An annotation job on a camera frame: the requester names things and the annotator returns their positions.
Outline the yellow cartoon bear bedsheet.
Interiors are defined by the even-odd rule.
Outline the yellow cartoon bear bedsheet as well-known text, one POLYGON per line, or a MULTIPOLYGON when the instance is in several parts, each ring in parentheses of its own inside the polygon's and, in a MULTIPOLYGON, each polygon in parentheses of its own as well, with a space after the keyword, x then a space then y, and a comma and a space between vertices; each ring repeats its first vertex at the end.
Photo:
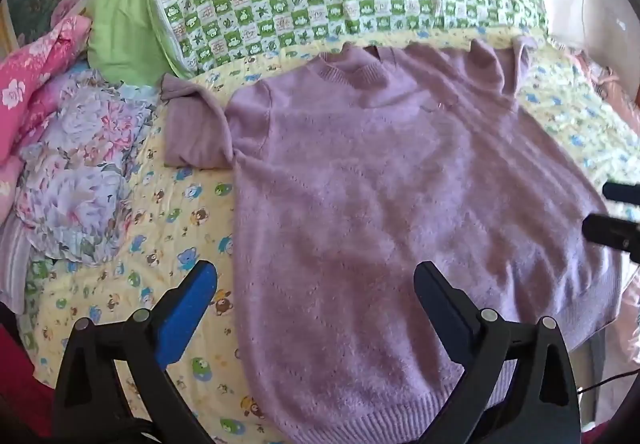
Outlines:
MULTIPOLYGON (((540 40, 520 105, 582 168, 594 187, 639 178, 639 138, 594 91, 577 63, 540 40)), ((232 178, 223 171, 174 170, 164 163, 164 108, 138 152, 129 186, 131 222, 119 253, 99 267, 38 261, 27 278, 21 337, 46 386, 58 378, 67 338, 80 317, 126 319, 152 306, 196 259, 212 262, 218 291, 171 379, 218 443, 277 443, 280 435, 250 413, 236 357, 232 290, 232 178)))

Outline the pink fabric at bedside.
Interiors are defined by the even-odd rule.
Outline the pink fabric at bedside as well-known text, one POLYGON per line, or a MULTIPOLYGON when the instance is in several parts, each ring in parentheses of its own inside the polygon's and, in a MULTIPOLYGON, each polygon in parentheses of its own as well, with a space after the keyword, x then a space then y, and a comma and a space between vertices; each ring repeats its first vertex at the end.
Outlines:
POLYGON ((581 49, 571 49, 570 59, 582 70, 601 99, 613 108, 634 133, 639 134, 639 106, 623 88, 618 74, 609 66, 600 66, 581 49))

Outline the lilac floral folded cloth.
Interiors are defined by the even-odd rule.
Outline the lilac floral folded cloth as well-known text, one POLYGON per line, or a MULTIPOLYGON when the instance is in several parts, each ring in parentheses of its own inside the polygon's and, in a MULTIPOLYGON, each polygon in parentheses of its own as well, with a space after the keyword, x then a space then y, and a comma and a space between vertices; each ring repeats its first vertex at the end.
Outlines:
POLYGON ((39 141, 21 152, 15 200, 32 246, 53 260, 99 265, 118 252, 130 219, 128 178, 160 92, 67 74, 39 141))

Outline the purple knitted sweater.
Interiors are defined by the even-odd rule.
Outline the purple knitted sweater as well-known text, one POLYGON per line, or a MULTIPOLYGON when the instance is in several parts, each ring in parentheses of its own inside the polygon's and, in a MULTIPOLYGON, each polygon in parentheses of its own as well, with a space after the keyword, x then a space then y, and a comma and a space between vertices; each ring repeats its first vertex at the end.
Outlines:
POLYGON ((233 173, 232 311, 259 411, 293 443, 403 443, 459 379, 413 290, 433 262, 570 348, 620 312, 586 242, 597 190, 515 95, 534 42, 345 45, 228 104, 167 75, 165 161, 233 173))

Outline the pink floral blanket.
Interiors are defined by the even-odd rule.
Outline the pink floral blanket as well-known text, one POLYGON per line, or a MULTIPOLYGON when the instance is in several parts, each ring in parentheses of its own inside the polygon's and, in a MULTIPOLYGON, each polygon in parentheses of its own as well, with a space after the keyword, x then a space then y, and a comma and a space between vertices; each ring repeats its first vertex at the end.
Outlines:
POLYGON ((84 49, 91 20, 63 18, 47 34, 12 52, 1 63, 1 222, 9 214, 18 174, 20 130, 27 121, 35 93, 66 71, 84 49))

